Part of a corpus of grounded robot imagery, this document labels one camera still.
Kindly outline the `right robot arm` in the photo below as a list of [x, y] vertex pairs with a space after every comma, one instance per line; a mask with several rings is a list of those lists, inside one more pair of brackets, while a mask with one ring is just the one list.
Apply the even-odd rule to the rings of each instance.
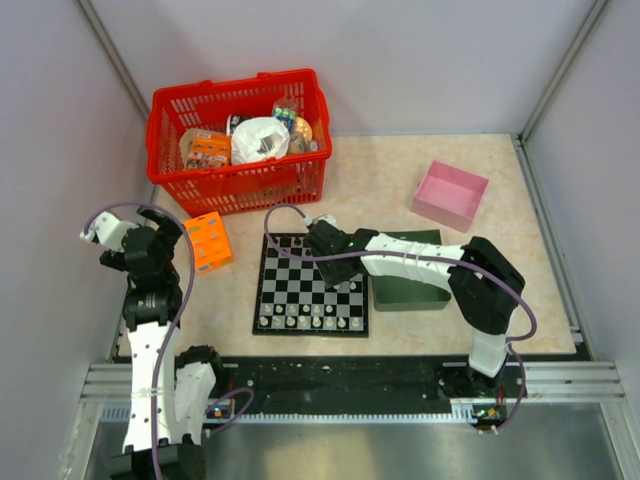
[[308, 230], [304, 244], [329, 286], [363, 274], [418, 282], [449, 293], [472, 328], [469, 388], [487, 396], [502, 385], [507, 333], [526, 282], [493, 243], [474, 236], [462, 246], [442, 246], [371, 229], [348, 234], [330, 215], [306, 217], [304, 223]]

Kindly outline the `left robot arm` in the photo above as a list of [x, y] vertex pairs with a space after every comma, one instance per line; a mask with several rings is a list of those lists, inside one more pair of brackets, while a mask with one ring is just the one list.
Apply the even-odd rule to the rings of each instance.
[[141, 225], [122, 220], [109, 205], [80, 237], [104, 247], [103, 266], [126, 273], [122, 317], [131, 347], [131, 405], [122, 451], [109, 465], [113, 479], [203, 479], [200, 444], [209, 397], [226, 387], [214, 348], [175, 352], [180, 319], [191, 295], [173, 265], [185, 227], [167, 210], [137, 204]]

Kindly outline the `black and white chessboard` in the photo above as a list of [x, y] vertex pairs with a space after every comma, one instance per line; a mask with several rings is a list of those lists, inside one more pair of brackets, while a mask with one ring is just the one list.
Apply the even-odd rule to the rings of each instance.
[[301, 233], [264, 239], [252, 333], [274, 336], [367, 338], [369, 281], [363, 274], [336, 286], [325, 284], [313, 262], [291, 259], [310, 254]]

